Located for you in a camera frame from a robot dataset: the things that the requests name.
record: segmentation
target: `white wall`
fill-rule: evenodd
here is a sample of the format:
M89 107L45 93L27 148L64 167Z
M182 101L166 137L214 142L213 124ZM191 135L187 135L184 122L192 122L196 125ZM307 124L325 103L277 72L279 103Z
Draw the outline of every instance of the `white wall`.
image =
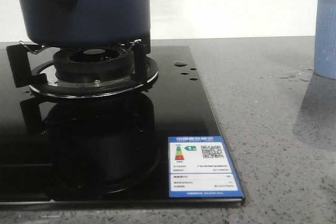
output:
M0 0L0 41L26 40L18 0ZM317 0L151 0L152 38L314 35Z

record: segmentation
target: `burner cap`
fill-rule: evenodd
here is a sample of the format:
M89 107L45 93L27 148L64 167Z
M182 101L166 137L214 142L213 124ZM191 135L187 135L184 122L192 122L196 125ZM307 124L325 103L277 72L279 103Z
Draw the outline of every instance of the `burner cap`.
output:
M54 54L56 77L63 81L91 83L108 81L134 70L133 52L118 46L61 49Z

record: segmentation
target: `blue border label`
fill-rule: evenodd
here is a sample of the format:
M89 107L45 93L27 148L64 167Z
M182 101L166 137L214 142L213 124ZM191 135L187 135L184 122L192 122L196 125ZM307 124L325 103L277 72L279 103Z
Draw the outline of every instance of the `blue border label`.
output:
M238 180L238 176L236 174L236 171L234 169L234 166L233 166L233 162L229 156L229 153L228 153L228 150L227 150L227 147L225 145L225 142L224 142L224 139L221 137L221 136L171 136L169 137L168 139L169 141L169 196L171 198L186 198L186 197L192 197L192 198L198 198L198 197L202 197L202 198L205 198L205 197L243 197L244 194L243 194L243 191L241 189L241 186L239 184L239 180ZM223 145L223 148L224 148L224 152L226 154L226 158L227 158L227 161L229 163L229 166L230 166L230 171L229 172L211 172L211 173L208 173L207 171L204 171L204 170L201 170L198 172L198 171L192 171L192 172L189 172L189 171L185 171L185 172L175 172L175 171L171 171L171 164L172 162L174 162L173 160L171 160L171 157L174 153L175 155L175 152L176 152L176 155L178 154L176 149L173 149L171 150L171 143L181 143L181 144L192 144L192 143L221 143ZM192 148L190 146L190 148L188 148L189 146L187 146L186 150L181 150L183 151L184 153L186 153L187 151L192 151ZM208 176L223 176L223 175L227 175L227 177L229 176L233 176L234 178L234 181L235 181L235 184L236 184L236 190L229 190L229 189L225 189L225 188L221 188L219 190L174 190L172 191L172 176L173 176L173 179L174 177L179 177L179 175L182 175L184 177L195 177L195 176L201 176L201 177L208 177Z

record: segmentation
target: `water spill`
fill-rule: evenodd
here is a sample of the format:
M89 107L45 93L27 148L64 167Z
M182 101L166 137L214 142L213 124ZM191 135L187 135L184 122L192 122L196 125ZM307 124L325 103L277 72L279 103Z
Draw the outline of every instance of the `water spill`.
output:
M295 78L299 75L301 75L302 73L288 73L286 76L279 76L277 77L278 79L289 79L289 78Z
M179 61L178 60L178 61L174 62L174 65L177 66L177 67L185 67L188 64L186 62L184 62L184 61Z

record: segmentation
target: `speckled granite countertop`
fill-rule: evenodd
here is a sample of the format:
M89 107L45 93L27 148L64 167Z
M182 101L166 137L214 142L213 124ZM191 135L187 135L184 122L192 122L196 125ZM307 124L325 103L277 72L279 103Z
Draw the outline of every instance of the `speckled granite countertop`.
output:
M191 47L244 206L0 211L0 223L336 223L336 80L312 74L313 44L313 37L153 42Z

